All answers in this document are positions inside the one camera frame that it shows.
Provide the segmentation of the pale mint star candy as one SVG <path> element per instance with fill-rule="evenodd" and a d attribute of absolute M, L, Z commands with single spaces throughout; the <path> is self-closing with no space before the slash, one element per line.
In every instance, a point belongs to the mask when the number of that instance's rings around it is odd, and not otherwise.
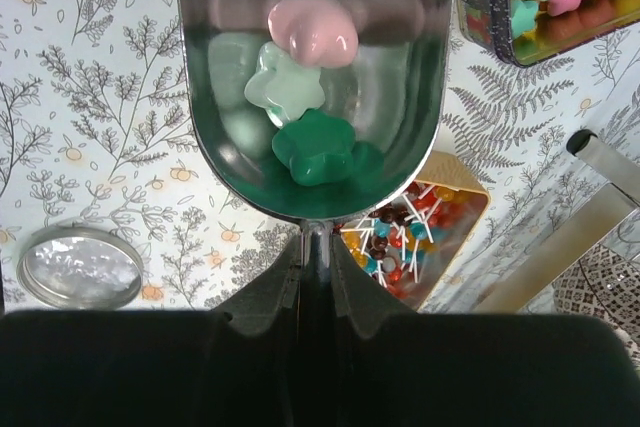
<path fill-rule="evenodd" d="M 267 42 L 259 51 L 256 71 L 246 83 L 244 95 L 282 128 L 324 104 L 320 77 L 320 67 L 303 67 L 274 42 Z"/>

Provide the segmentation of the dark green star candy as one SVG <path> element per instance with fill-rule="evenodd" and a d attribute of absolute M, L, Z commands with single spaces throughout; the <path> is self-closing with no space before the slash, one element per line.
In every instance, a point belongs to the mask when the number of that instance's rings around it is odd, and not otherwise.
<path fill-rule="evenodd" d="M 355 142 L 355 130 L 348 121 L 308 110 L 279 130 L 272 150 L 298 185 L 312 187 L 351 176 Z"/>

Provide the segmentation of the pink star candy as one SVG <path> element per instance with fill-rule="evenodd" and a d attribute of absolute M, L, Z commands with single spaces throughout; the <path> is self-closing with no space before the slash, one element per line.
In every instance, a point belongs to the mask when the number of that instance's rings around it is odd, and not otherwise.
<path fill-rule="evenodd" d="M 358 32 L 337 0 L 281 0 L 267 22 L 274 43 L 304 67 L 341 68 L 356 57 Z"/>

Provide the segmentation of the patterned brown bowl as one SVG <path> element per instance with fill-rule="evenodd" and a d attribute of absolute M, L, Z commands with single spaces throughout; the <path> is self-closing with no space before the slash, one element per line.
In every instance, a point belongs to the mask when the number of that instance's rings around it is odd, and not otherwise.
<path fill-rule="evenodd" d="M 599 318 L 639 343 L 639 265 L 597 244 L 553 283 L 558 313 Z"/>

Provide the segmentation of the metal scoop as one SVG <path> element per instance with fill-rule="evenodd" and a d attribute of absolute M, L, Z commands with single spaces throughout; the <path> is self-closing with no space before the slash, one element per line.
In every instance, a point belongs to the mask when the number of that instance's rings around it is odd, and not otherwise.
<path fill-rule="evenodd" d="M 383 419 L 396 385 L 363 356 L 415 312 L 338 232 L 424 167 L 443 104 L 452 0 L 179 0 L 189 103 L 211 170 L 296 225 L 276 261 L 218 306 L 201 413 L 212 426 Z"/>

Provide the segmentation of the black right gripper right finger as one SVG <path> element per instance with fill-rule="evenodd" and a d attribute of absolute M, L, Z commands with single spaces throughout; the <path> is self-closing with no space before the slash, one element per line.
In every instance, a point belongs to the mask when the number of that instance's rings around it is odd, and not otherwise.
<path fill-rule="evenodd" d="M 331 240 L 341 426 L 635 426 L 639 377 L 602 321 L 419 314 Z"/>

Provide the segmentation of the glass jar lid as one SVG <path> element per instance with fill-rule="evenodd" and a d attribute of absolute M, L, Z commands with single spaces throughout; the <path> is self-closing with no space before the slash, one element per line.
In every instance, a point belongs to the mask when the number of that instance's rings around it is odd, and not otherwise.
<path fill-rule="evenodd" d="M 16 277 L 44 305 L 115 310 L 130 304 L 143 284 L 144 261 L 119 237 L 89 227 L 46 227 L 20 251 Z"/>

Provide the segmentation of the steel dish rack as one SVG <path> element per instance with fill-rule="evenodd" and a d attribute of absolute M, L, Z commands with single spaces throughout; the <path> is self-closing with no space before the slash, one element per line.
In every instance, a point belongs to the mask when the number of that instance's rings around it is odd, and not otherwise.
<path fill-rule="evenodd" d="M 639 208 L 637 164 L 588 129 L 575 132 L 567 150 L 606 183 L 479 302 L 475 313 L 518 312 Z"/>

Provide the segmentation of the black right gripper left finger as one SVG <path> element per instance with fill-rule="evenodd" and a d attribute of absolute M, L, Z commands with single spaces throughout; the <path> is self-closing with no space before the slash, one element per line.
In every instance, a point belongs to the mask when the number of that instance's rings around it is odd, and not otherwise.
<path fill-rule="evenodd" d="M 300 240 L 208 310 L 31 310 L 1 320 L 5 426 L 295 426 Z"/>

